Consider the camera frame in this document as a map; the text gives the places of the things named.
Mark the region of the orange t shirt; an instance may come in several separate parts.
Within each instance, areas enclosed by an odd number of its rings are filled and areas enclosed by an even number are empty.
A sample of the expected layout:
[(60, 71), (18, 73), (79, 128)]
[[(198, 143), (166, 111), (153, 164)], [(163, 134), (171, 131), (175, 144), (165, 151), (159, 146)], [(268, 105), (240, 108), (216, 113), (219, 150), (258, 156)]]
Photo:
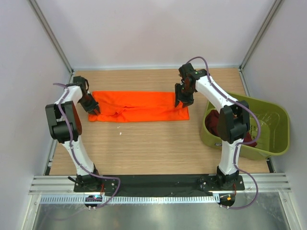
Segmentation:
[(88, 115), (90, 122), (154, 122), (189, 120), (188, 108), (175, 107), (173, 92), (94, 91), (99, 115)]

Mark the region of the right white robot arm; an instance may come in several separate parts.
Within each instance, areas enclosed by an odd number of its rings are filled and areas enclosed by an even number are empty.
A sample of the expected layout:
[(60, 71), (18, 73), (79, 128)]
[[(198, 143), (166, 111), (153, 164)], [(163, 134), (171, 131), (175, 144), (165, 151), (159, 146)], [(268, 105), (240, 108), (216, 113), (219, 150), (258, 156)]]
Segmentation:
[(199, 92), (219, 113), (217, 133), (222, 140), (222, 155), (217, 166), (216, 182), (220, 189), (230, 189), (238, 180), (239, 170), (234, 161), (238, 159), (236, 144), (242, 142), (250, 129), (246, 101), (238, 101), (223, 90), (205, 69), (195, 70), (191, 63), (179, 69), (181, 83), (175, 84), (175, 107), (182, 103), (188, 107), (194, 103), (193, 94)]

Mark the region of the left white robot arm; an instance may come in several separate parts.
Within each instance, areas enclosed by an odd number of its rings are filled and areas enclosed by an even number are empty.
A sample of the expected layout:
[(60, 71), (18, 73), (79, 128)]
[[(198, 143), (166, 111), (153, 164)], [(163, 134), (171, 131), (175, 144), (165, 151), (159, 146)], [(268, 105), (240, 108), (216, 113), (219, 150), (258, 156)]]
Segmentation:
[(76, 105), (89, 115), (99, 115), (98, 102), (89, 91), (88, 80), (82, 76), (73, 77), (72, 83), (61, 84), (64, 88), (62, 96), (45, 107), (47, 124), (51, 137), (61, 143), (68, 151), (76, 167), (76, 178), (72, 181), (82, 188), (101, 184), (99, 172), (90, 160), (82, 142), (82, 124)]

